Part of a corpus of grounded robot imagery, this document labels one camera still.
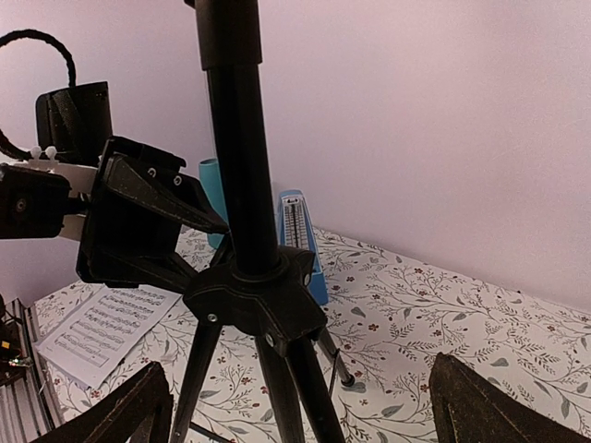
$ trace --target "tripod leg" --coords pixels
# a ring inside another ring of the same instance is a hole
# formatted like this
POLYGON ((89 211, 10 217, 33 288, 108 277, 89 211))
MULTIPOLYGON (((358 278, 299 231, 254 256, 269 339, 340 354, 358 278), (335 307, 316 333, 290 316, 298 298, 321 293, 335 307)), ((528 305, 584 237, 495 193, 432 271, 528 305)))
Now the tripod leg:
POLYGON ((336 367, 336 372, 341 379, 344 386, 351 387, 355 384, 355 377, 349 372, 347 366, 344 365, 343 358, 339 354, 331 334, 328 329, 323 328, 318 338, 318 346, 322 353, 329 359, 329 361, 336 367))
POLYGON ((207 376, 215 346, 218 343, 222 326, 199 322, 193 339, 193 346, 188 357, 187 369, 183 378, 183 387, 178 398, 175 424, 171 443, 183 443, 187 436, 189 424, 197 406, 203 381, 207 376))
POLYGON ((344 443, 343 430, 332 405, 312 342, 302 338, 290 343, 287 364, 299 397, 319 443, 344 443))
POLYGON ((283 443, 305 443, 302 414, 296 387, 287 363, 262 337, 255 339, 260 367, 269 388, 269 398, 283 443))

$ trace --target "leaf pattern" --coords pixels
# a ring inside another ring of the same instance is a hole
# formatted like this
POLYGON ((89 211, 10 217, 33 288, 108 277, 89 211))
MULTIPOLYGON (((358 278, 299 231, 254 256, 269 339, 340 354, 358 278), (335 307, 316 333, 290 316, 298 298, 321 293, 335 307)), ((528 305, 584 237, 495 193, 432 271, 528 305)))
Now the leaf pattern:
MULTIPOLYGON (((329 330, 351 388, 332 394, 345 441, 437 442, 428 375, 452 353, 517 401, 591 437, 591 315, 438 269, 378 246, 315 230, 331 301, 329 330)), ((196 269, 212 249, 202 233, 181 235, 177 251, 196 269)), ((36 304, 42 334, 100 286, 82 282, 36 304)), ((175 399, 197 320, 182 301, 96 390, 49 370, 66 419, 88 410, 149 361, 160 361, 175 399)), ((327 380, 330 362, 320 353, 327 380)), ((236 443, 280 443, 254 341, 224 328, 193 419, 236 443)), ((307 441, 316 441, 308 422, 307 441)), ((206 442, 191 431, 187 441, 206 442)))

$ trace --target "cable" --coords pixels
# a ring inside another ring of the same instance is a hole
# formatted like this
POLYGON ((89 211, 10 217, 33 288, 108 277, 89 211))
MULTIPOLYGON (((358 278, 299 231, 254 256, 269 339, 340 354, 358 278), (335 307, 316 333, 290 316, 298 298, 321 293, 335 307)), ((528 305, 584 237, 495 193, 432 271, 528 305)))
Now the cable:
MULTIPOLYGON (((54 36, 41 32, 40 30, 13 30, 7 35, 0 37, 0 48, 6 46, 10 42, 20 39, 41 40, 42 42, 53 46, 66 60, 68 87, 74 88, 76 86, 76 66, 74 65, 72 54, 64 44, 58 41, 54 36)), ((8 137, 2 132, 2 129, 0 129, 0 152, 16 160, 29 160, 31 158, 29 152, 13 145, 8 137)))

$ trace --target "white wall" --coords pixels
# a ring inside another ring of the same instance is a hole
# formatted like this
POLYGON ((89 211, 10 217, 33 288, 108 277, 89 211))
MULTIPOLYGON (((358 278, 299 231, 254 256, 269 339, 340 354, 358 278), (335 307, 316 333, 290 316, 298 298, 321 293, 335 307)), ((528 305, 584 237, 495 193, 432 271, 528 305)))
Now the white wall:
MULTIPOLYGON (((260 0, 260 13, 273 178, 304 190, 316 224, 590 307, 591 4, 260 0)), ((64 41, 80 82, 109 80, 115 132, 183 155, 199 145, 193 167, 211 154, 181 0, 3 1, 0 32, 26 26, 64 41)), ((26 145, 35 97, 66 72, 40 43, 11 46, 0 125, 26 145)), ((53 273, 73 259, 57 242, 11 247, 4 261, 53 273)), ((2 267, 0 291, 34 286, 2 267)))

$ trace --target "white paper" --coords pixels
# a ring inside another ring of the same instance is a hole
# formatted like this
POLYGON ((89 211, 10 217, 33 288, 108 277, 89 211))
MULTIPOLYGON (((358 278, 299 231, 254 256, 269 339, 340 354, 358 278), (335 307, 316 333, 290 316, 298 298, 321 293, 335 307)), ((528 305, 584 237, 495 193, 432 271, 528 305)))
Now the white paper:
POLYGON ((37 349, 82 388, 97 389, 179 298, 180 294, 151 286, 105 287, 78 306, 37 349))

